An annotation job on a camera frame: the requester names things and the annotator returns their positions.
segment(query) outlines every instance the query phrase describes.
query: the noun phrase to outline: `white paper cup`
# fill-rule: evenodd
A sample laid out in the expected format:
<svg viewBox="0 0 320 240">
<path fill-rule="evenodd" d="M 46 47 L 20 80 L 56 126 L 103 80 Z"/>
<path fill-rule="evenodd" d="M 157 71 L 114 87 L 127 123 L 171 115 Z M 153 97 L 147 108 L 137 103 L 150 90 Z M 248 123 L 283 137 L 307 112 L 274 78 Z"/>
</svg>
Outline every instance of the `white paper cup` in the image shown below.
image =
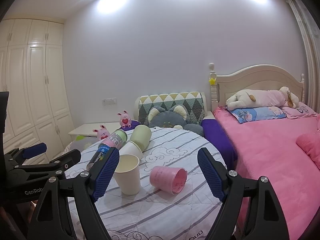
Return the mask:
<svg viewBox="0 0 320 240">
<path fill-rule="evenodd" d="M 139 158 L 135 155 L 120 155 L 113 177 L 123 194 L 135 195 L 140 191 L 139 162 Z"/>
<path fill-rule="evenodd" d="M 136 145 L 132 141 L 127 141 L 127 143 L 120 149 L 119 154 L 120 155 L 131 154 L 131 155 L 137 156 L 139 160 L 142 159 L 141 149 L 139 148 L 138 145 Z"/>
</svg>

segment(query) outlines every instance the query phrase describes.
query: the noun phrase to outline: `blue rubber grip pad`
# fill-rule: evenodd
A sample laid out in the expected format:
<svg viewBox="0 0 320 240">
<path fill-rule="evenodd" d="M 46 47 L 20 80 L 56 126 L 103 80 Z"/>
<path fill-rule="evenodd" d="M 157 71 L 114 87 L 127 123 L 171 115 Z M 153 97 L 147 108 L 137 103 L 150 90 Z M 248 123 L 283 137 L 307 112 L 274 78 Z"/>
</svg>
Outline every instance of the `blue rubber grip pad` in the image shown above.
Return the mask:
<svg viewBox="0 0 320 240">
<path fill-rule="evenodd" d="M 105 194 L 107 187 L 113 176 L 113 173 L 115 172 L 116 167 L 118 166 L 118 163 L 119 163 L 119 150 L 114 149 L 108 161 L 101 169 L 101 172 L 98 175 L 98 178 L 96 179 L 95 189 L 94 189 L 94 192 L 92 193 L 92 198 L 94 202 L 96 202 L 98 198 L 102 197 Z"/>
<path fill-rule="evenodd" d="M 46 151 L 47 146 L 45 145 L 45 143 L 39 143 L 37 145 L 24 149 L 22 157 L 24 157 L 25 159 L 31 159 L 41 153 L 45 153 Z"/>
<path fill-rule="evenodd" d="M 225 200 L 225 193 L 222 190 L 222 180 L 211 162 L 208 160 L 207 156 L 203 152 L 203 150 L 198 151 L 198 164 L 200 169 L 204 175 L 205 180 L 207 181 L 209 188 L 212 194 L 218 198 L 221 202 Z"/>
</svg>

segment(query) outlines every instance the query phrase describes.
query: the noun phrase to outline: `pink bedsheet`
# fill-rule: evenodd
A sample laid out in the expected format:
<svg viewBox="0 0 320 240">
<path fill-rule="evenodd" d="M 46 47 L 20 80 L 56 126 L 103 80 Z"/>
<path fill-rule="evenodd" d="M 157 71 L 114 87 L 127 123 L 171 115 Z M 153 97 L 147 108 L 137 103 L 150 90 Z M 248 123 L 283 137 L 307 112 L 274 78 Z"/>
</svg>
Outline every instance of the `pink bedsheet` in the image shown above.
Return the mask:
<svg viewBox="0 0 320 240">
<path fill-rule="evenodd" d="M 272 119 L 239 124 L 228 111 L 216 111 L 238 153 L 237 172 L 245 178 L 267 176 L 277 194 L 291 240 L 297 240 L 320 206 L 320 170 L 296 144 L 317 131 L 316 117 Z M 245 210 L 239 215 L 243 223 Z"/>
</svg>

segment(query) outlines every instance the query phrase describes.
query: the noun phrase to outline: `nightstand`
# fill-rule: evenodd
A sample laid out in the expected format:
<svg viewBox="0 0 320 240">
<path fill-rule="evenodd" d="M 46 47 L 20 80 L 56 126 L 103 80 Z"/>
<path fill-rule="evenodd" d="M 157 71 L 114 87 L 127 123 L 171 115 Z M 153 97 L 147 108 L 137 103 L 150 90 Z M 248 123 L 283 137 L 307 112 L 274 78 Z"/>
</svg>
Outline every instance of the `nightstand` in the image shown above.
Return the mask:
<svg viewBox="0 0 320 240">
<path fill-rule="evenodd" d="M 78 135 L 83 135 L 83 136 L 92 136 L 96 137 L 97 133 L 94 132 L 94 129 L 101 129 L 100 125 L 104 125 L 107 130 L 110 133 L 113 133 L 116 129 L 120 128 L 120 123 L 119 122 L 107 122 L 107 123 L 85 123 L 78 128 L 72 130 L 69 132 L 71 136 L 78 136 Z"/>
</svg>

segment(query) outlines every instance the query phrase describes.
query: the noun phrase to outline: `white wardrobe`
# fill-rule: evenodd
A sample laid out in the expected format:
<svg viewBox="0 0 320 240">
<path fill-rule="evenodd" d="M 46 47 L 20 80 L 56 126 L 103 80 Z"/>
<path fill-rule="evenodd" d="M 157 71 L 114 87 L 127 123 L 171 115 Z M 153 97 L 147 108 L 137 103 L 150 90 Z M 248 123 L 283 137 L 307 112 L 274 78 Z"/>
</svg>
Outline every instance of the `white wardrobe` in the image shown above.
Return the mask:
<svg viewBox="0 0 320 240">
<path fill-rule="evenodd" d="M 62 63 L 63 24 L 31 19 L 0 22 L 0 91 L 9 91 L 4 153 L 44 142 L 48 163 L 72 141 Z"/>
</svg>

